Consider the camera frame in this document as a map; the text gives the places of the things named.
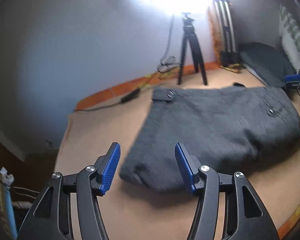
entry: black tripod leg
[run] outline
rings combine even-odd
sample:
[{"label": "black tripod leg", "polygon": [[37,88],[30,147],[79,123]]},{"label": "black tripod leg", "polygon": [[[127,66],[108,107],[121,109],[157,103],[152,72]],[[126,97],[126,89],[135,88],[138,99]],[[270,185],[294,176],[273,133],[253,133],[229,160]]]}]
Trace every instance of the black tripod leg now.
[{"label": "black tripod leg", "polygon": [[190,43],[193,63],[194,63],[194,67],[196,68],[196,72],[197,72],[197,68],[198,68],[198,65],[199,65],[200,70],[201,70],[202,79],[203,79],[203,84],[208,85],[206,71],[205,71],[205,68],[204,68],[203,57],[202,57],[202,54],[201,54],[201,49],[200,49],[200,45],[199,45],[197,35],[195,35],[195,33],[191,33],[187,37],[188,37],[188,40],[189,40],[189,43]]},{"label": "black tripod leg", "polygon": [[180,65],[180,72],[178,78],[178,85],[181,84],[182,72],[183,72],[183,67],[185,65],[185,59],[186,59],[186,49],[187,49],[187,37],[185,33],[183,33],[182,47],[181,47],[181,62],[180,62],[181,65]]}]

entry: dark gray fabric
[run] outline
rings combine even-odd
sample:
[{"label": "dark gray fabric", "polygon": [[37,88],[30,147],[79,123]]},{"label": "dark gray fabric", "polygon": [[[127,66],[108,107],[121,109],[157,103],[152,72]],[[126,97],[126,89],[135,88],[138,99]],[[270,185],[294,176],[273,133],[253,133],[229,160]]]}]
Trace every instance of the dark gray fabric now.
[{"label": "dark gray fabric", "polygon": [[174,156],[183,142],[191,155],[218,172],[233,174],[274,150],[300,140],[300,117],[282,89],[156,88],[146,121],[121,167],[120,177],[155,191],[183,181]]},{"label": "dark gray fabric", "polygon": [[271,46],[258,42],[243,44],[239,46],[239,54],[268,86],[284,87],[285,76],[295,73],[285,54]]}]

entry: dark cushion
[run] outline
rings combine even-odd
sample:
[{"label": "dark cushion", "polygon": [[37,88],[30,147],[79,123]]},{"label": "dark cushion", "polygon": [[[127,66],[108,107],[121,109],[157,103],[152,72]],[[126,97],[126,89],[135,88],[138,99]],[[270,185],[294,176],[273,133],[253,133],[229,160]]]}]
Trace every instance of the dark cushion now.
[{"label": "dark cushion", "polygon": [[293,75],[295,70],[285,54],[275,48],[258,43],[239,46],[240,58],[248,64],[268,86],[282,88],[285,76]]}]

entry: tan tabletop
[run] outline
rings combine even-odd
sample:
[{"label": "tan tabletop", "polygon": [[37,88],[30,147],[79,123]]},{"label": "tan tabletop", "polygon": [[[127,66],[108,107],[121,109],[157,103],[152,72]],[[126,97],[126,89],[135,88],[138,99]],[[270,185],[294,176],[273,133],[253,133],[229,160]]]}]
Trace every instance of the tan tabletop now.
[{"label": "tan tabletop", "polygon": [[[209,86],[202,85],[200,74],[184,78],[182,88],[212,89],[239,82],[246,87],[262,86],[246,70],[240,74],[223,69],[208,71]],[[176,87],[175,80],[164,86]],[[95,112],[69,115],[55,171],[63,175],[77,173],[93,165],[104,155],[112,142],[121,145],[121,158],[112,186],[98,202],[110,240],[184,240],[187,238],[197,198],[187,192],[159,194],[141,186],[122,181],[118,170],[132,146],[151,106],[152,89],[126,104]],[[113,103],[117,98],[105,102]],[[300,115],[300,97],[293,97]],[[300,149],[285,161],[264,171],[252,173],[248,179],[262,199],[277,228],[281,227],[300,204]],[[76,201],[72,197],[72,225],[74,238],[81,239]],[[224,220],[224,194],[220,195],[219,215],[215,239],[221,239]]]}]

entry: metal screw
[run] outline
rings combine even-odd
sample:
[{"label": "metal screw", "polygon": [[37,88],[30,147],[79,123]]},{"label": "metal screw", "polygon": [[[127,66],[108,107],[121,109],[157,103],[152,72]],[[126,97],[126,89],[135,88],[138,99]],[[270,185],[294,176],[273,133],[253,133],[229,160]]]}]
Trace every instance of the metal screw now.
[{"label": "metal screw", "polygon": [[274,107],[269,108],[269,112],[270,112],[271,114],[273,114],[275,111],[276,111],[276,109],[275,109]]},{"label": "metal screw", "polygon": [[167,96],[170,97],[170,98],[175,98],[176,97],[176,93],[174,91],[170,90],[168,92]]},{"label": "metal screw", "polygon": [[86,167],[86,171],[92,172],[94,171],[96,168],[94,166],[88,166]]},{"label": "metal screw", "polygon": [[60,176],[61,176],[60,172],[55,172],[51,177],[52,177],[53,179],[57,179],[57,178],[59,178]]},{"label": "metal screw", "polygon": [[240,171],[237,171],[237,172],[235,173],[235,176],[237,176],[239,179],[241,179],[241,178],[244,177],[243,173],[240,172]]},{"label": "metal screw", "polygon": [[210,168],[209,168],[209,166],[207,166],[207,165],[202,165],[202,166],[200,167],[200,170],[202,170],[202,171],[209,171]]}]

